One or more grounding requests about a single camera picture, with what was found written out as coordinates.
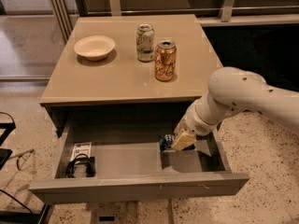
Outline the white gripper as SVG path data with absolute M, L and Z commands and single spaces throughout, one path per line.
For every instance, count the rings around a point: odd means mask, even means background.
M 174 133 L 177 134 L 171 148 L 181 151 L 196 142 L 196 135 L 206 136 L 215 130 L 218 122 L 208 123 L 205 118 L 209 118 L 211 112 L 208 106 L 200 99 L 195 100 L 186 110 Z

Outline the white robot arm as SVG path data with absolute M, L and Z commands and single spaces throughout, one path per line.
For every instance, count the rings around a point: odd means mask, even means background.
M 211 75 L 207 93 L 186 110 L 174 130 L 171 148 L 182 150 L 193 145 L 198 136 L 212 133 L 224 119 L 245 109 L 299 133 L 298 92 L 270 86 L 253 72 L 223 67 Z

